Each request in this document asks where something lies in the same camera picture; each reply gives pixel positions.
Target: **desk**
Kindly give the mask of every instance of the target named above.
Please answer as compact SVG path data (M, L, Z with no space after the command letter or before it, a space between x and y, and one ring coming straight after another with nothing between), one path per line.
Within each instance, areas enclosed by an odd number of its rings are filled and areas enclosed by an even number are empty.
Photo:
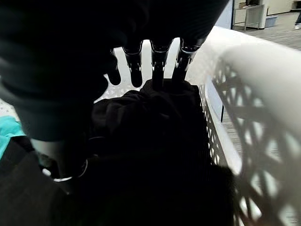
M259 29L259 25L260 25L260 22L261 22L261 16L258 17L258 22L256 23L251 23L251 24L247 24L247 20L248 20L248 13L249 13L249 10L251 9L258 9L258 10L261 10L261 15L263 13L263 6L264 5L258 5L258 6L247 6L247 7L244 7L244 8L236 8L234 9L234 12L233 12L233 26L232 26L232 29L234 27L243 27L243 26L237 26L236 24L245 24L244 26L244 29L246 30L246 27L248 25L253 25L253 24L257 24L257 29ZM235 16L236 16L236 11L238 10L246 10L246 17L245 17L245 21L244 22L239 22L239 23L235 23Z

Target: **shoe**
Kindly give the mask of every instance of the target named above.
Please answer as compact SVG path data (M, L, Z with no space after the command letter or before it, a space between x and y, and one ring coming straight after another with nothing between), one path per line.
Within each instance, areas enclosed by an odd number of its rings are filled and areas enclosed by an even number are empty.
M295 30L301 29L301 24L296 24L294 29L295 29Z

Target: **robotic finger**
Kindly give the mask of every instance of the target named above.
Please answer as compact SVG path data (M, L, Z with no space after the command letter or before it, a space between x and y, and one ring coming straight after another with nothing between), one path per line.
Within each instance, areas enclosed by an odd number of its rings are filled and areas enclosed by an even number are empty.
M182 83L185 80L189 65L205 40L206 38L197 40L181 38L172 77L174 84Z
M173 40L151 40L152 86L154 90L163 87L164 70L168 51Z
M112 59L115 59L115 60L112 60L112 62L114 63L114 66L109 69L107 74L108 74L110 82L113 85L117 86L121 82L121 77L120 77L120 73L119 73L118 66L117 66L115 52L113 49L111 49L110 54L111 54L110 56L112 57Z
M134 87L140 87L142 85L141 74L141 50L143 41L134 41L123 47L125 52L127 65L131 73L131 81Z

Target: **teal cloth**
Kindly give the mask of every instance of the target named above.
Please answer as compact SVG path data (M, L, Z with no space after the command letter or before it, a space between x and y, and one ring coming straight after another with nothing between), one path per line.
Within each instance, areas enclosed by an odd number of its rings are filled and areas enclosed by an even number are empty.
M24 136L21 124L12 116L0 117L0 159L11 137Z

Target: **floor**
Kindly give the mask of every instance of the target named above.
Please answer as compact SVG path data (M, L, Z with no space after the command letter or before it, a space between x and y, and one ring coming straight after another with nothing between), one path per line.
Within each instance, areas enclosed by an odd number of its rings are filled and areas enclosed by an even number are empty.
M301 50L301 30L293 29L298 15L299 13L279 14L274 27L265 28L264 30L247 29L247 31L242 32Z
M285 45L293 49L301 50L301 30L293 29L298 15L299 13L279 14L274 27L265 28L264 30L247 29L247 31L241 32ZM235 149L241 155L240 139L226 109L224 110L222 123L225 126L225 129L231 138Z

